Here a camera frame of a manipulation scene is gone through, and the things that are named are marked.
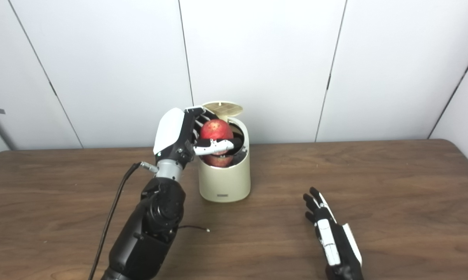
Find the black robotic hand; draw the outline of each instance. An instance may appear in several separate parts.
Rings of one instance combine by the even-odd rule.
[[[202,125],[211,119],[218,117],[202,106],[174,108],[162,117],[153,149],[156,166],[135,164],[154,172],[154,178],[142,190],[139,204],[115,241],[102,280],[150,280],[156,276],[184,215],[186,193],[179,184],[182,170],[195,155],[242,145],[239,139],[199,139]]]
[[[363,280],[362,256],[348,224],[339,225],[326,200],[314,187],[311,196],[303,195],[310,212],[305,216],[314,225],[315,234],[326,254],[328,280]]]

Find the black cable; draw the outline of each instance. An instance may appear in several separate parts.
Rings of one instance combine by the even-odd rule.
[[[199,230],[204,230],[206,232],[210,232],[210,229],[207,229],[206,227],[198,227],[198,226],[190,226],[190,225],[180,226],[177,229],[183,229],[183,228],[193,228],[193,229],[199,229]]]
[[[98,251],[96,253],[96,257],[94,259],[94,263],[92,264],[91,273],[89,274],[89,279],[92,280],[94,277],[94,273],[96,272],[96,267],[98,266],[99,257],[101,256],[101,251],[103,250],[103,245],[105,243],[106,234],[108,232],[108,228],[110,227],[111,218],[113,217],[113,213],[115,212],[115,208],[117,207],[118,200],[120,199],[120,195],[122,194],[122,190],[124,190],[124,184],[129,179],[129,177],[134,173],[136,169],[139,168],[141,163],[134,163],[131,168],[125,173],[122,182],[117,190],[117,195],[115,196],[115,200],[113,201],[113,205],[110,208],[110,214],[108,214],[108,218],[106,218],[106,224],[103,228],[103,234],[101,234],[101,240],[99,241]]]

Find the wood grain tabletop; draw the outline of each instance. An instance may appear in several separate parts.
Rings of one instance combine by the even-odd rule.
[[[0,280],[86,279],[118,184],[152,149],[0,153]],[[304,218],[315,186],[348,222],[367,280],[468,279],[468,160],[445,140],[251,147],[252,190],[205,201],[186,167],[182,225],[158,280],[318,279],[325,257]],[[136,171],[117,206],[95,279],[151,174]]]

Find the cylindrical bin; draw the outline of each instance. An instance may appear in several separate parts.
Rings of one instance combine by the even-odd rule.
[[[243,108],[225,101],[206,103],[203,106],[226,121],[234,137],[243,140],[243,146],[231,151],[234,159],[227,167],[209,166],[202,159],[199,164],[199,183],[201,196],[213,202],[234,202],[248,196],[251,190],[250,177],[250,138],[246,126],[234,117]]]

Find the container lid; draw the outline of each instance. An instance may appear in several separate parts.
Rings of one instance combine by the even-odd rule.
[[[229,101],[212,101],[204,103],[203,106],[224,120],[227,117],[237,116],[243,111],[241,105]]]

